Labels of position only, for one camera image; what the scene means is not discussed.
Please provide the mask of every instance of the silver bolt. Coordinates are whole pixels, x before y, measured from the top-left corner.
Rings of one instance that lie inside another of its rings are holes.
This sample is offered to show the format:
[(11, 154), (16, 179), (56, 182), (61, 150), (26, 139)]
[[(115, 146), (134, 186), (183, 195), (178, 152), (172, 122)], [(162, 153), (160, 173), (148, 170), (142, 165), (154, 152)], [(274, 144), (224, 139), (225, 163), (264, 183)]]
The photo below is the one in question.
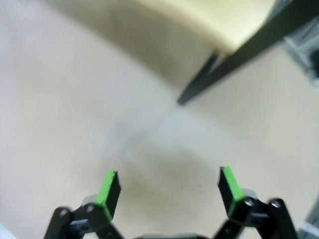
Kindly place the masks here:
[(67, 214), (67, 210), (66, 209), (63, 209), (61, 212), (60, 212), (60, 216), (62, 217), (62, 216), (64, 216), (65, 214)]
[(247, 204), (249, 207), (254, 205), (254, 201), (251, 198), (246, 198), (244, 203)]
[(93, 206), (93, 205), (89, 205), (89, 206), (86, 208), (86, 211), (87, 211), (88, 213), (90, 213), (91, 211), (93, 211), (93, 209), (94, 209), (94, 206)]
[(270, 204), (271, 204), (271, 206), (273, 206), (275, 208), (279, 208), (281, 206), (280, 203), (276, 200), (272, 200)]

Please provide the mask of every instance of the green tape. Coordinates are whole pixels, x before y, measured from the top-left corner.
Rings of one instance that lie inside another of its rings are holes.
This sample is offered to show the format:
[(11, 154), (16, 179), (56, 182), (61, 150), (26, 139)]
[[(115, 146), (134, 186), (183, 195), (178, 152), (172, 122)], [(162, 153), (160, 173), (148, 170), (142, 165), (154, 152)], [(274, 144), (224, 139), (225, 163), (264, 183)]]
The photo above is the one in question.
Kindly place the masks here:
[(111, 185), (113, 183), (115, 174), (116, 174), (116, 171), (110, 171), (106, 174), (104, 182), (102, 184), (102, 188), (95, 201), (96, 205), (103, 207), (105, 215), (108, 218), (109, 222), (111, 222), (113, 218), (106, 206), (106, 200), (109, 196)]
[(230, 205), (229, 211), (227, 216), (230, 218), (233, 215), (233, 212), (235, 211), (236, 206), (238, 203), (244, 200), (245, 196), (243, 192), (241, 191), (241, 188), (239, 187), (237, 180), (233, 174), (233, 171), (230, 167), (223, 167), (222, 168), (223, 173), (225, 175), (226, 181), (228, 183), (229, 189), (231, 191), (231, 194), (233, 196), (233, 201)]

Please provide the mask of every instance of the chair seat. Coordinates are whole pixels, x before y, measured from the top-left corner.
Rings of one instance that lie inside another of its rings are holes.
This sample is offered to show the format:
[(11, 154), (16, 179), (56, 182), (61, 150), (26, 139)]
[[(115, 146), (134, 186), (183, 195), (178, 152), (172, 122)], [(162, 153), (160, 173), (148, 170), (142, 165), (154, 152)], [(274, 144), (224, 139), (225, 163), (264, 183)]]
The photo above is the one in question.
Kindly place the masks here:
[(267, 18), (275, 0), (133, 0), (189, 28), (231, 54)]

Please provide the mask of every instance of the beige floor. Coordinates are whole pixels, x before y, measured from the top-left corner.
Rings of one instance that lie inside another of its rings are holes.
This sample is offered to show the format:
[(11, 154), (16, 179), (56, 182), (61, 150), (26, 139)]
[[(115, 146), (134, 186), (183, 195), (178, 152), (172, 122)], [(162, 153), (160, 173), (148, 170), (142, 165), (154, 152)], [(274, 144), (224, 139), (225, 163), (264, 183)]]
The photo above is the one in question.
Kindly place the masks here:
[(77, 208), (114, 169), (127, 238), (212, 235), (222, 165), (302, 224), (318, 193), (319, 95), (280, 45), (179, 108), (212, 50), (185, 29), (126, 0), (0, 5), (0, 223), (18, 239), (41, 238), (57, 206)]

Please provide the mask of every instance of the chair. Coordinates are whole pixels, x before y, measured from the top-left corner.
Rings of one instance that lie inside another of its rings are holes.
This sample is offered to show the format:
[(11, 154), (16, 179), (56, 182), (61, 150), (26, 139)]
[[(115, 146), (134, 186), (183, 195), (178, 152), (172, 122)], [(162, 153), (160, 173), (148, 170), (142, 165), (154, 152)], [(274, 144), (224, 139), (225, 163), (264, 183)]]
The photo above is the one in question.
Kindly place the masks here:
[[(181, 105), (319, 14), (317, 0), (294, 0), (266, 24), (275, 0), (133, 1), (189, 28), (214, 48), (179, 97)], [(226, 56), (225, 60), (212, 70), (219, 55)]]

